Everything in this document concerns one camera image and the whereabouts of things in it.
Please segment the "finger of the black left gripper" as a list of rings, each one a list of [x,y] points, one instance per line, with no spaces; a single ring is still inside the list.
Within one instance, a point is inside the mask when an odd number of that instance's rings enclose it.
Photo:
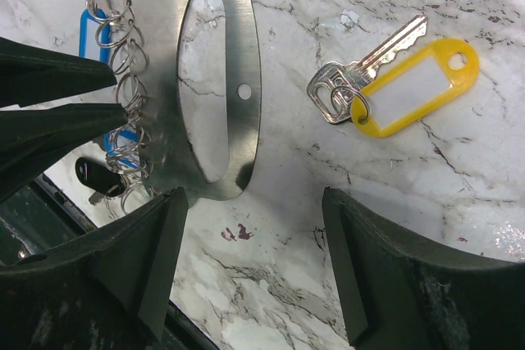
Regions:
[[[127,122],[119,104],[67,104],[1,112],[1,200],[70,151]]]
[[[100,61],[1,39],[1,106],[27,107],[116,84]]]

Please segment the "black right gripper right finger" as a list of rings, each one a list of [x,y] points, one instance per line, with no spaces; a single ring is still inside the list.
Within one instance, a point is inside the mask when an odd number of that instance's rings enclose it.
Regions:
[[[523,264],[435,242],[339,189],[322,214],[352,347],[523,348]]]

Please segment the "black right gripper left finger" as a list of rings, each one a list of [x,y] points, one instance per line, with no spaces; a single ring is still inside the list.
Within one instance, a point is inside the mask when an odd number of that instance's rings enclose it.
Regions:
[[[3,349],[145,349],[162,337],[188,199],[129,215],[1,268]]]

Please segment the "key with blue tag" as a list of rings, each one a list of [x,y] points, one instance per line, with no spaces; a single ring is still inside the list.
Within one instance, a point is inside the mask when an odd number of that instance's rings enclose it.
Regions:
[[[96,31],[100,23],[89,14],[85,9],[80,16],[80,38],[79,51],[80,57],[108,63],[110,59],[110,48],[101,48],[96,41]]]
[[[107,157],[117,157],[116,162],[119,165],[137,169],[139,155],[134,148],[137,148],[138,142],[139,136],[134,130],[130,128],[115,130],[103,136],[103,150]]]

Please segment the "key with black tag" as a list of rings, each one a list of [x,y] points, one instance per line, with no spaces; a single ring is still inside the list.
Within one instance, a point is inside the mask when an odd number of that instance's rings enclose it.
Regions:
[[[80,157],[75,162],[77,179],[86,187],[114,198],[126,190],[124,178],[88,157]]]

